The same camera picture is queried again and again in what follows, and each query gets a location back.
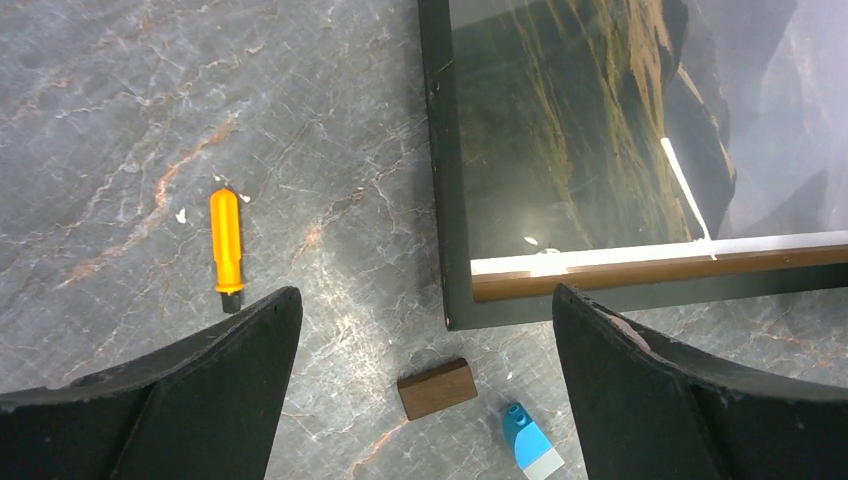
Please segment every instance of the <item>wooden block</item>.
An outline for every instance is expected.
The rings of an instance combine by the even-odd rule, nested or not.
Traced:
[[[477,396],[471,367],[464,358],[398,380],[406,417],[417,420]]]

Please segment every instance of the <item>orange screwdriver handle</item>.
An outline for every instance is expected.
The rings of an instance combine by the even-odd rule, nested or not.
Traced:
[[[241,233],[239,232],[238,197],[227,189],[212,194],[212,250],[218,271],[218,285],[225,313],[241,309]]]

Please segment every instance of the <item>landscape photo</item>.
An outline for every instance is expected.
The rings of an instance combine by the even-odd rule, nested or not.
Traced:
[[[472,259],[848,229],[848,4],[451,0]]]

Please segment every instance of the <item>marble surface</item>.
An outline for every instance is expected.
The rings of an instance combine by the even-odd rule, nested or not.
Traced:
[[[420,55],[398,0],[0,7],[0,391],[223,319],[207,202],[228,183],[246,302],[295,285],[305,303],[267,478],[520,479],[499,426],[515,400],[566,459],[553,478],[585,478],[550,325],[444,330]],[[846,306],[834,290],[634,317],[848,386]],[[457,356],[479,397],[406,422],[397,378]]]

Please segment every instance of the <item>picture frame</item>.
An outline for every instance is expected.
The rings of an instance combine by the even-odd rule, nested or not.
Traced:
[[[473,258],[450,0],[419,15],[449,330],[549,320],[559,283],[617,311],[848,286],[843,230]]]

